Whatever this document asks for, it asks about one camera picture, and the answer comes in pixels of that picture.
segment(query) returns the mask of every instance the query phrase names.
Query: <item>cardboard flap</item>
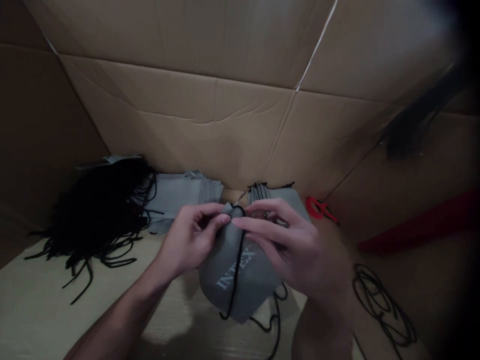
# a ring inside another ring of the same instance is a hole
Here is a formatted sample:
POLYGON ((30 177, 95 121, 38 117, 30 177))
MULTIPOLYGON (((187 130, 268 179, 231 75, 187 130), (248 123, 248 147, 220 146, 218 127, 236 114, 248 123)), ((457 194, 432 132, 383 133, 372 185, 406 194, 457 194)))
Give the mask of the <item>cardboard flap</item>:
POLYGON ((25 0, 61 54, 293 88, 333 0, 25 0))
POLYGON ((260 180, 294 90, 61 55, 114 154, 198 168, 227 188, 260 180))

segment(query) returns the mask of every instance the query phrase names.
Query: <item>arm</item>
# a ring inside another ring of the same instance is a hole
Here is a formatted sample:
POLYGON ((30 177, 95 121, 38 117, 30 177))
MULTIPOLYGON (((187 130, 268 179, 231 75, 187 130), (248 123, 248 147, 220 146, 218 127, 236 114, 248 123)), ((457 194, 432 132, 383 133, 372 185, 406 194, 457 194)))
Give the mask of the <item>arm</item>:
POLYGON ((293 336, 292 358, 351 359, 351 266, 338 227, 324 219, 317 229, 281 199, 255 201, 246 211, 259 218, 232 222, 249 232, 246 236, 289 286, 308 297, 293 336))
POLYGON ((78 340, 65 359, 126 358, 169 284, 203 262, 217 231, 230 221, 228 215, 218 215, 222 207, 218 203, 183 207, 152 263, 78 340), (199 222, 214 215, 202 230, 199 222))

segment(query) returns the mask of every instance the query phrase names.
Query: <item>hand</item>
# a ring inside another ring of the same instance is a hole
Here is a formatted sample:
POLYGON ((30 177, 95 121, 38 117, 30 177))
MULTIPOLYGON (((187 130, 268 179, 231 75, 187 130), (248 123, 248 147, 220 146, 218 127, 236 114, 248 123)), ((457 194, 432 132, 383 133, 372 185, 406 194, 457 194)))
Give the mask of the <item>hand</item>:
POLYGON ((230 221, 227 214, 219 214, 223 207, 212 202, 180 209, 155 259, 168 272, 170 280, 196 269, 205 260, 218 230, 230 221), (213 218, 202 230, 207 217, 213 218))
POLYGON ((325 220, 330 234, 320 236, 314 225, 279 198, 255 201, 245 210, 269 213, 266 219, 239 217, 232 222, 249 232, 246 237, 260 246, 289 286, 316 302, 324 303, 326 297, 329 303, 343 302, 351 285, 350 264, 334 223, 325 220))

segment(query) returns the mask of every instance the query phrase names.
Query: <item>cardboard wall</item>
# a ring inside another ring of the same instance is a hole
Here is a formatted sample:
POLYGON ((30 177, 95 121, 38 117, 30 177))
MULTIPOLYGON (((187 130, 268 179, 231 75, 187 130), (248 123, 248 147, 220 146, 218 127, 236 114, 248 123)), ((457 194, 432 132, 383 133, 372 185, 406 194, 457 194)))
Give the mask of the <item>cardboard wall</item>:
POLYGON ((54 48, 293 88, 333 0, 25 0, 54 48))
MULTIPOLYGON (((478 118, 444 113, 416 156, 387 161, 384 148, 371 151, 326 199, 348 240, 368 240, 475 187, 478 134, 478 118)), ((432 354, 461 306, 475 244, 465 232, 390 256, 360 253, 432 354)))
POLYGON ((333 1, 25 4, 110 151, 238 190, 325 197, 461 53, 449 18, 416 1, 340 1, 294 92, 333 1))
POLYGON ((2 266, 49 224, 74 166, 109 152, 23 3, 2 1, 0 24, 2 266))

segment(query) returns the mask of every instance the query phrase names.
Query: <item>pile of black cords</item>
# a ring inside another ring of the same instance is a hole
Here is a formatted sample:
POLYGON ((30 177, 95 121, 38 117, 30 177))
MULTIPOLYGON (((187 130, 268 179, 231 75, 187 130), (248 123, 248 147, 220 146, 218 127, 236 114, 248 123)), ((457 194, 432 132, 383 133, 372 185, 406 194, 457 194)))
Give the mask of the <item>pile of black cords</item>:
POLYGON ((137 260, 120 258, 132 250, 134 242, 142 239, 139 233, 148 227, 150 213, 158 213, 145 209, 157 194, 156 175, 143 158, 124 159, 90 170, 70 192, 60 195, 52 226, 29 234, 49 239, 40 253, 25 259, 68 256, 65 268, 71 269, 72 279, 62 288, 86 268, 88 284, 70 303, 73 305, 93 281, 91 258, 100 259, 108 268, 119 268, 137 260), (126 248, 122 254, 112 255, 122 248, 126 248), (80 262, 83 264, 77 271, 80 262))
MULTIPOLYGON (((241 207, 239 205, 236 205, 236 206, 233 207, 233 209, 235 209, 235 208, 241 209, 241 211, 243 212, 243 216, 245 216, 245 211, 244 211, 243 207, 241 207)), ((233 275, 233 289, 232 289, 232 292, 231 292, 230 303, 228 305, 228 311, 227 311, 226 315, 220 313, 220 317, 222 318, 222 320, 227 320, 230 317, 230 314, 232 313, 232 307, 233 307, 233 304, 234 304, 235 293, 237 292, 237 280, 238 280, 238 277, 239 277, 239 269, 240 269, 240 261, 241 261, 241 258, 242 258, 243 245, 244 245, 244 232, 242 232, 242 234, 241 234, 240 245, 238 246, 238 252, 236 254, 235 273, 233 275)), ((275 355, 277 354, 277 350, 279 348, 279 344, 280 344, 280 334, 281 334, 281 323, 282 323, 282 321, 281 321, 281 318, 280 318, 279 300, 280 301, 285 301, 289 297, 289 293, 287 292, 287 287, 285 286, 285 284, 283 282, 281 283, 281 285, 283 286, 283 290, 285 291, 285 295, 280 296, 280 295, 277 294, 276 291, 273 292, 273 299, 275 300, 276 314, 272 314, 270 316, 268 327, 264 326, 256 318, 254 318, 252 316, 250 317, 250 320, 253 321, 255 324, 257 324, 260 327, 260 329, 262 329, 263 332, 267 333, 267 334, 272 331, 273 321, 275 319, 278 319, 275 345, 273 346, 273 350, 272 350, 270 356, 266 360, 272 360, 275 357, 275 355)))
POLYGON ((353 290, 358 301, 370 316, 378 321, 396 355, 402 360, 398 348, 406 348, 417 342, 417 333, 412 322, 372 270, 362 264, 356 264, 354 270, 353 290), (385 314, 390 313, 396 321, 400 319, 403 322, 401 329, 385 320, 385 314))

